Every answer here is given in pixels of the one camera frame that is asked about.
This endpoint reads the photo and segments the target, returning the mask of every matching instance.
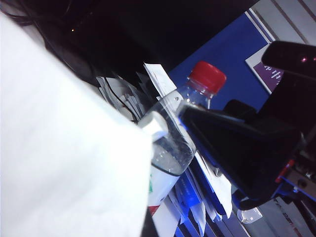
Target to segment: red bottle cap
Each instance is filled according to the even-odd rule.
[[[226,81],[223,72],[204,61],[199,61],[195,65],[189,78],[200,83],[208,92],[213,94],[216,94]]]

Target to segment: bottle neck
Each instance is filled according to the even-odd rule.
[[[177,91],[182,95],[185,102],[210,109],[211,99],[214,94],[207,91],[202,84],[189,79]]]
[[[204,85],[199,83],[198,81],[188,78],[189,80],[187,81],[186,85],[192,87],[194,90],[197,90],[200,92],[202,95],[206,96],[207,98],[211,99],[214,95],[213,92],[208,91]]]

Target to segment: bottle label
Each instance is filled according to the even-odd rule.
[[[153,215],[180,176],[168,174],[151,166],[148,206]]]

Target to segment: black phone holder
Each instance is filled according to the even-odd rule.
[[[279,179],[284,169],[292,160],[301,162],[301,151],[316,146],[314,58],[316,47],[273,42],[262,62],[285,72],[258,113],[232,100],[223,111],[187,106],[180,115],[201,154],[238,188],[233,202],[241,210],[284,195]]]

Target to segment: blue wall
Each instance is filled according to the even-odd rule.
[[[223,109],[231,99],[238,99],[257,110],[269,94],[245,62],[267,42],[245,14],[237,18],[184,62],[169,72],[177,86],[183,84],[199,60],[224,72],[227,81],[212,101],[213,109]]]

